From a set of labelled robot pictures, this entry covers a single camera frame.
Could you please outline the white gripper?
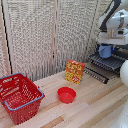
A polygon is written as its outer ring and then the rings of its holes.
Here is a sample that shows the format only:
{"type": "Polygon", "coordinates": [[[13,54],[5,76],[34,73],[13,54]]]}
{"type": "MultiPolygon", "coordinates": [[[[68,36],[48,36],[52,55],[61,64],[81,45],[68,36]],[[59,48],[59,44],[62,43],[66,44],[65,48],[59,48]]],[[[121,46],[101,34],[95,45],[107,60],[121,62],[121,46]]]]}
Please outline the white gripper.
{"type": "Polygon", "coordinates": [[[128,34],[117,34],[111,37],[106,32],[100,32],[98,35],[98,42],[100,44],[127,45],[128,34]]]}

